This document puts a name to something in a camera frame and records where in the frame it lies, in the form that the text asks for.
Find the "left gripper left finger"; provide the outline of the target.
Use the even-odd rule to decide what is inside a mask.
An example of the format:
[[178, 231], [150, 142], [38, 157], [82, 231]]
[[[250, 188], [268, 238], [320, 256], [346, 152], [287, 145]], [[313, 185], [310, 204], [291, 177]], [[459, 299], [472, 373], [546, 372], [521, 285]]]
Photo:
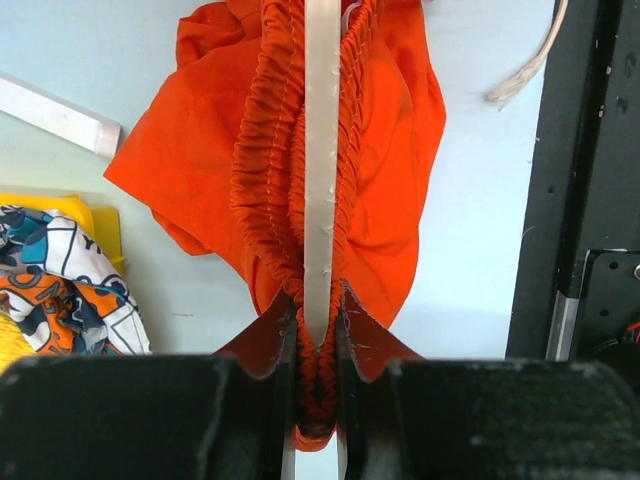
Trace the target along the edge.
[[1, 378], [5, 479], [291, 479], [296, 309], [210, 355], [31, 356]]

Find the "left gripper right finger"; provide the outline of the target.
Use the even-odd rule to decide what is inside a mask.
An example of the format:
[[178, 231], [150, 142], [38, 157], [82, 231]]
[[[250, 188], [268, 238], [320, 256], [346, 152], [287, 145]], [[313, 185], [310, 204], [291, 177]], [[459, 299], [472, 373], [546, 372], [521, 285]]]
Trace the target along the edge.
[[427, 360], [344, 285], [343, 479], [635, 479], [639, 401], [601, 363]]

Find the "orange shorts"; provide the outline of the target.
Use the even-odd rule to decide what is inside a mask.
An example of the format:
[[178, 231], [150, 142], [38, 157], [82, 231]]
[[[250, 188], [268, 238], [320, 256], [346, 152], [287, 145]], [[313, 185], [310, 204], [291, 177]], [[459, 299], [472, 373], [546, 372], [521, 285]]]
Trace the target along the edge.
[[[304, 5], [221, 1], [180, 20], [170, 75], [108, 166], [191, 255], [265, 312], [303, 295]], [[418, 1], [346, 1], [331, 311], [349, 284], [389, 326], [415, 277], [446, 111]]]

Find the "beige hanger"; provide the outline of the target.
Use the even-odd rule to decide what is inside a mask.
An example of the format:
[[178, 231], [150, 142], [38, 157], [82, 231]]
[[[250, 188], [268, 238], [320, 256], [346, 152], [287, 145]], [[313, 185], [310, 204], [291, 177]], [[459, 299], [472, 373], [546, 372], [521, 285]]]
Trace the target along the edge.
[[342, 3], [304, 3], [305, 325], [315, 352], [329, 329], [338, 160]]

